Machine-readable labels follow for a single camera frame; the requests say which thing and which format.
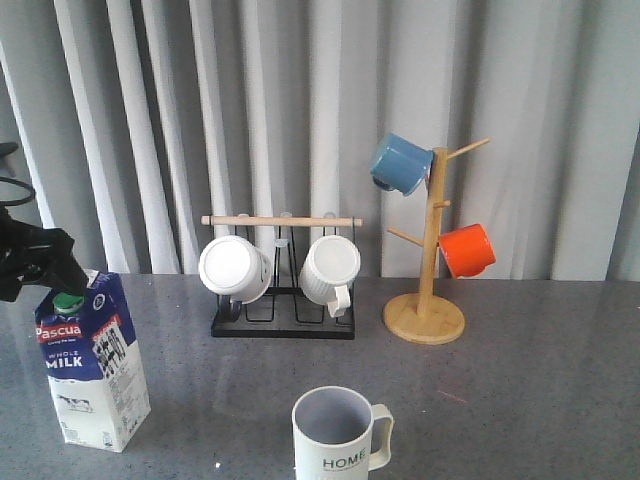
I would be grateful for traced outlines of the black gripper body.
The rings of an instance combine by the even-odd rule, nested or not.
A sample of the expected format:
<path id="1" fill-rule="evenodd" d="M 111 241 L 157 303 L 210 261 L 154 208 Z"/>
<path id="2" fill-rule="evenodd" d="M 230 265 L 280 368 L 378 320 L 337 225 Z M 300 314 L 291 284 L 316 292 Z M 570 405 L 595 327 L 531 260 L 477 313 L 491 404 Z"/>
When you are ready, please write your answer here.
<path id="1" fill-rule="evenodd" d="M 1 208 L 1 300 L 15 302 L 24 285 L 53 287 L 53 234 L 44 228 L 14 220 Z"/>

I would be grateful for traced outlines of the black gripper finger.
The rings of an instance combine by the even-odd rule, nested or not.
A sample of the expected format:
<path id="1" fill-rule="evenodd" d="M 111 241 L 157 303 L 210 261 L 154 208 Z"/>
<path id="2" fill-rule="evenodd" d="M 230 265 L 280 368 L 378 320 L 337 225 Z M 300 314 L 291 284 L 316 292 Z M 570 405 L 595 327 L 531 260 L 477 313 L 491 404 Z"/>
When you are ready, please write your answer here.
<path id="1" fill-rule="evenodd" d="M 83 295 L 88 277 L 73 255 L 74 239 L 60 228 L 44 229 L 37 241 L 40 273 L 37 285 Z"/>

